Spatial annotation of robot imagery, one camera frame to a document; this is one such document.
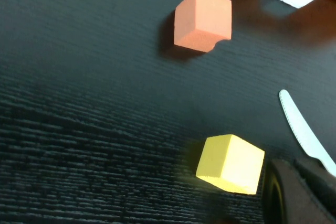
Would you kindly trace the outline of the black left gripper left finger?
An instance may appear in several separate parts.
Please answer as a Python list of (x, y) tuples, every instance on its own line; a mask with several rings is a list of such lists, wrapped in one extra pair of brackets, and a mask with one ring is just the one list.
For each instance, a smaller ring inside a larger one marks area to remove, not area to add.
[(265, 223), (335, 223), (335, 208), (326, 208), (294, 166), (270, 160), (262, 187)]

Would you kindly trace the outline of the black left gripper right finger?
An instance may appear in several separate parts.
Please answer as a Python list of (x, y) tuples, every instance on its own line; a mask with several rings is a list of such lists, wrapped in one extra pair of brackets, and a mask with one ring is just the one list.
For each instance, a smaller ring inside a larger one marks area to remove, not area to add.
[(315, 196), (326, 208), (335, 208), (335, 177), (311, 157), (298, 158), (294, 166)]

